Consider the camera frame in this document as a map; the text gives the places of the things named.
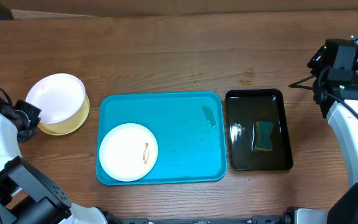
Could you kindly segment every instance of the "wooden table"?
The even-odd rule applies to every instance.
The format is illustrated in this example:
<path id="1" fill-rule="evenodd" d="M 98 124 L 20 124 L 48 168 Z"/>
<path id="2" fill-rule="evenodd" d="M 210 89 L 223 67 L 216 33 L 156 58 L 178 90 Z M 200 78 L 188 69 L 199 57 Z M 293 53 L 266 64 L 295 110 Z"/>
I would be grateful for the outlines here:
<path id="1" fill-rule="evenodd" d="M 313 93 L 288 88 L 327 38 L 358 35 L 358 11 L 0 21 L 0 86 L 24 99 L 41 78 L 80 78 L 91 100 L 75 134 L 39 132 L 24 158 L 73 202 L 118 217 L 235 218 L 290 205 L 329 209 L 348 188 L 337 139 Z M 217 182 L 107 187 L 95 175 L 99 105 L 118 93 L 278 88 L 287 112 L 289 172 L 237 172 Z"/>

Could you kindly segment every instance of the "white plate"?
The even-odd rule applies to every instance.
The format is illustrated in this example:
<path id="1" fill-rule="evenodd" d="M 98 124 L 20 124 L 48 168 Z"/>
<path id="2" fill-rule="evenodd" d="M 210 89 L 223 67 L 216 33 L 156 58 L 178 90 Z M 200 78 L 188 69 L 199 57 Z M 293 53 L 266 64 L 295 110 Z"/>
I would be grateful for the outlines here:
<path id="1" fill-rule="evenodd" d="M 144 177 L 157 161 L 158 146 L 153 133 L 139 124 L 122 124 L 104 137 L 99 148 L 103 170 L 120 181 Z"/>
<path id="2" fill-rule="evenodd" d="M 42 124 L 55 124 L 73 116 L 81 108 L 85 87 L 77 77 L 58 73 L 38 81 L 25 100 L 42 110 Z"/>

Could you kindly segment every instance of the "green sponge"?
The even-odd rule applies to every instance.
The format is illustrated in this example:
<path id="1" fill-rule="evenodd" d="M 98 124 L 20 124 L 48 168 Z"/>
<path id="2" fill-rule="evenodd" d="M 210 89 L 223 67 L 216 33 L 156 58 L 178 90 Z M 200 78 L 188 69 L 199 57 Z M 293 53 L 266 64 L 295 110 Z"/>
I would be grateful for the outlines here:
<path id="1" fill-rule="evenodd" d="M 270 121 L 258 121 L 254 123 L 253 150 L 273 150 L 272 143 L 270 142 L 270 133 L 272 133 L 273 127 L 274 124 Z"/>

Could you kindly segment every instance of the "blue tray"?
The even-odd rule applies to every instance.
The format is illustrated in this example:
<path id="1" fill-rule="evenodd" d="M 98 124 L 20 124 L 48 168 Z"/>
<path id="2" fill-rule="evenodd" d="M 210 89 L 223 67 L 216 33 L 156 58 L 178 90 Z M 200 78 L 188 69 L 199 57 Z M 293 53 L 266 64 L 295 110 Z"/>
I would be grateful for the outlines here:
<path id="1" fill-rule="evenodd" d="M 96 176 L 105 185 L 216 181 L 227 171 L 222 101 L 210 91 L 112 95 L 100 106 Z M 158 158 L 143 178 L 121 182 L 99 161 L 107 133 L 125 123 L 148 128 L 157 139 Z"/>

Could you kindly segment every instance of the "yellow plate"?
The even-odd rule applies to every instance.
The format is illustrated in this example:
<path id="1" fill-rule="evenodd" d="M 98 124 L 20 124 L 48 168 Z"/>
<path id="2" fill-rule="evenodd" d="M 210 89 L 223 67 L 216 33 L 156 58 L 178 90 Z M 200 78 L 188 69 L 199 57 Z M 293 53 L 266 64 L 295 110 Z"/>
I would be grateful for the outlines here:
<path id="1" fill-rule="evenodd" d="M 56 124 L 38 124 L 45 133 L 54 136 L 70 134 L 82 126 L 90 113 L 90 99 L 85 95 L 85 101 L 81 108 L 71 118 Z"/>

